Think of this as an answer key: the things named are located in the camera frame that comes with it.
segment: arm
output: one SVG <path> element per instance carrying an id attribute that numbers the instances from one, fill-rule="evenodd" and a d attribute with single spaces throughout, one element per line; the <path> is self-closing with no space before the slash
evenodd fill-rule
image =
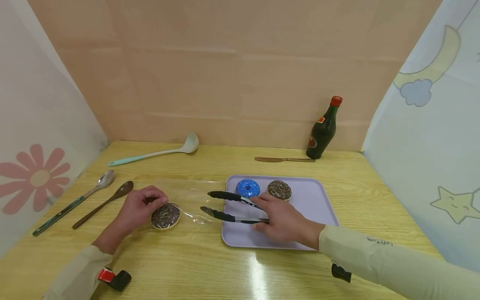
<path id="1" fill-rule="evenodd" d="M 357 231 L 326 226 L 319 248 L 345 270 L 408 299 L 460 300 L 480 295 L 479 273 Z"/>
<path id="2" fill-rule="evenodd" d="M 409 299 L 460 300 L 480 295 L 480 274 L 362 233 L 305 219 L 292 205 L 268 194 L 252 198 L 270 224 L 254 228 L 271 239 L 317 249 L 346 271 Z"/>
<path id="3" fill-rule="evenodd" d="M 151 203 L 146 198 L 157 198 Z M 167 203 L 168 197 L 149 186 L 128 194 L 118 216 L 57 275 L 44 295 L 44 300 L 90 299 L 98 287 L 101 269 L 111 263 L 113 254 L 125 237 L 145 223 L 152 213 Z"/>

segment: tongs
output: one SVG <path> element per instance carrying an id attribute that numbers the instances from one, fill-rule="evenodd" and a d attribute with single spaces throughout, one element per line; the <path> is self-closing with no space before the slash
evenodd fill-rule
<path id="1" fill-rule="evenodd" d="M 251 205 L 253 207 L 256 207 L 260 210 L 263 210 L 259 208 L 255 203 L 253 203 L 250 199 L 241 197 L 240 195 L 231 193 L 231 192 L 223 192 L 223 191 L 212 191 L 208 192 L 208 195 L 213 198 L 218 198 L 218 199 L 225 199 L 225 200 L 230 200 L 230 201 L 239 201 L 243 202 L 245 204 Z M 232 216 L 229 214 L 226 214 L 224 212 L 212 209 L 210 207 L 206 206 L 201 206 L 200 209 L 208 214 L 209 216 L 214 217 L 215 219 L 219 219 L 222 221 L 226 222 L 237 222 L 237 223 L 245 223 L 245 224 L 255 224 L 255 223 L 269 223 L 269 219 L 265 218 L 247 218 L 247 217 L 237 217 L 237 216 Z"/>

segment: person's left hand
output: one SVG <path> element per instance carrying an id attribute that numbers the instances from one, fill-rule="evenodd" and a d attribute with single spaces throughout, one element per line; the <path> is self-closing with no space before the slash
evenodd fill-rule
<path id="1" fill-rule="evenodd" d="M 156 198 L 151 203 L 147 198 Z M 168 197 L 157 187 L 151 185 L 139 191 L 128 193 L 119 214 L 112 224 L 118 227 L 125 236 L 150 219 L 154 211 L 168 202 Z"/>

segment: wooden spoon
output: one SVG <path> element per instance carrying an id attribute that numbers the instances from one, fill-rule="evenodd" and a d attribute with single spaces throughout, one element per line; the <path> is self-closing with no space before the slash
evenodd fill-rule
<path id="1" fill-rule="evenodd" d="M 122 184 L 119 189 L 113 194 L 113 196 L 110 197 L 110 199 L 106 200 L 102 204 L 100 204 L 96 209 L 92 210 L 89 212 L 86 216 L 78 220 L 77 223 L 75 223 L 72 228 L 77 229 L 79 228 L 83 223 L 85 223 L 88 219 L 90 219 L 94 214 L 97 213 L 102 207 L 107 205 L 109 202 L 118 199 L 122 196 L 125 196 L 126 194 L 130 193 L 133 190 L 133 181 L 127 181 L 126 183 Z"/>

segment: bottle label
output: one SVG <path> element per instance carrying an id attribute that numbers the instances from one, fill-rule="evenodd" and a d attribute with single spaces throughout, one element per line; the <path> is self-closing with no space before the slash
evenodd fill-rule
<path id="1" fill-rule="evenodd" d="M 317 141 L 312 135 L 310 135 L 310 140 L 308 141 L 308 147 L 315 148 L 316 146 L 317 146 Z"/>

